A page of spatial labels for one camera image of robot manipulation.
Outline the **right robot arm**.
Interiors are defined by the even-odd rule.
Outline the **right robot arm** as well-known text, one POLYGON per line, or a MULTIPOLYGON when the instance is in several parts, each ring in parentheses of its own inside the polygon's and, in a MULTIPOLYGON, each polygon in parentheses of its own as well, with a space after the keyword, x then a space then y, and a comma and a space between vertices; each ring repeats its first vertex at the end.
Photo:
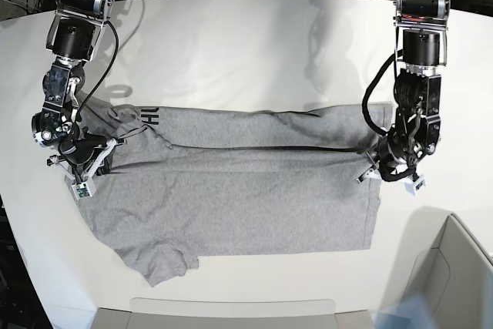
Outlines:
POLYGON ((85 185, 94 176, 116 145, 115 139, 80 127, 85 103, 77 98, 86 80, 84 66, 111 25, 114 1, 55 0, 55 17, 46 38, 46 48, 55 60, 42 80, 45 98, 42 110, 32 117, 32 134, 40 146, 57 152, 49 160, 51 165, 67 163, 76 186, 85 185))

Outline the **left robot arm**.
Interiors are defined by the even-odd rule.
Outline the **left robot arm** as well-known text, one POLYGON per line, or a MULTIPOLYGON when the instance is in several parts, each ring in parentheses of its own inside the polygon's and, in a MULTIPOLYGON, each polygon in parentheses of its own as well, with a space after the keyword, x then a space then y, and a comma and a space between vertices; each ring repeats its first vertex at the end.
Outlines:
POLYGON ((367 87, 361 103, 366 124, 379 140, 366 153, 370 167, 357 181, 379 178, 424 185, 418 164, 435 153, 441 138, 441 76, 448 61, 451 0, 394 0, 395 47, 367 87), (385 129, 369 111, 369 98, 388 68, 394 70, 395 122, 385 129))

